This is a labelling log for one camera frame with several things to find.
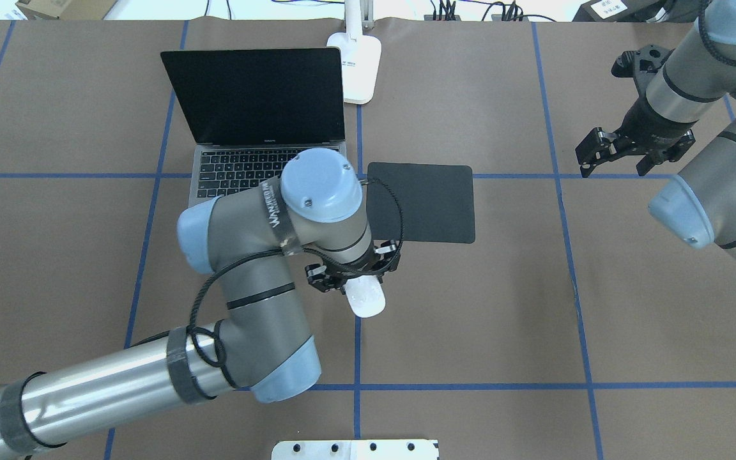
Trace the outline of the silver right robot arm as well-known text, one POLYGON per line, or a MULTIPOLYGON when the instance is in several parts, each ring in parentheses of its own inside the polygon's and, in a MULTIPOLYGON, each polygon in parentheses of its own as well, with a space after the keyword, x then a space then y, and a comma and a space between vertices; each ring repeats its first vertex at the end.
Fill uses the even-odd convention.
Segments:
MULTIPOLYGON (((693 126, 725 97, 736 101, 736 1, 701 1, 674 49, 648 45, 616 58, 611 74, 638 93, 621 125, 595 127, 576 146, 582 177, 637 155, 637 175, 680 160, 695 144, 693 126)), ((736 117, 673 175, 648 212, 692 248, 714 244, 736 261, 736 117)))

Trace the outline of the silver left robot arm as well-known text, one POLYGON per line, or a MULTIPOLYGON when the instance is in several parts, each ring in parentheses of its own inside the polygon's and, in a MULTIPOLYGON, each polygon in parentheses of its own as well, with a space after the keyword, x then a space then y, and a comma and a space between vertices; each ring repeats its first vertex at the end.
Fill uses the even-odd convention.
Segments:
POLYGON ((38 456, 231 390, 271 404, 310 389, 321 364, 289 257, 318 257, 305 269, 313 288, 341 292, 358 317, 379 314, 380 278, 394 270, 401 242, 374 242, 369 183, 344 154, 305 149, 280 176, 184 210, 176 223, 181 251, 207 276, 187 322, 111 355, 0 385, 0 459, 38 456))

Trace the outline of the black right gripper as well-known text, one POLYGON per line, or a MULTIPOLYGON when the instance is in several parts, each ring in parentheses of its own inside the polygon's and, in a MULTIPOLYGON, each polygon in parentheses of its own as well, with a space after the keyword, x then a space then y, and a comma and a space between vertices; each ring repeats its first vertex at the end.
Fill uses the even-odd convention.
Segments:
POLYGON ((679 161, 696 142, 693 122, 681 123, 660 116, 646 99, 637 99, 626 113, 617 133, 595 127, 575 147, 582 178, 595 168, 628 155, 643 155, 636 165, 639 176, 655 166, 679 161))

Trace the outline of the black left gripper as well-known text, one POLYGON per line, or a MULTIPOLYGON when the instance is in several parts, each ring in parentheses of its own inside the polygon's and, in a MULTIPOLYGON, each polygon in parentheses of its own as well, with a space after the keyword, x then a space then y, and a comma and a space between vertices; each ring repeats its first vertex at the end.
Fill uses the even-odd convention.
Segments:
POLYGON ((347 280, 359 277, 356 272, 377 271, 377 276, 397 270, 401 259, 401 240, 384 241, 366 250, 359 259, 344 262, 333 259, 333 253, 323 251, 323 264, 305 266, 307 283, 320 292, 338 291, 344 295, 347 280))

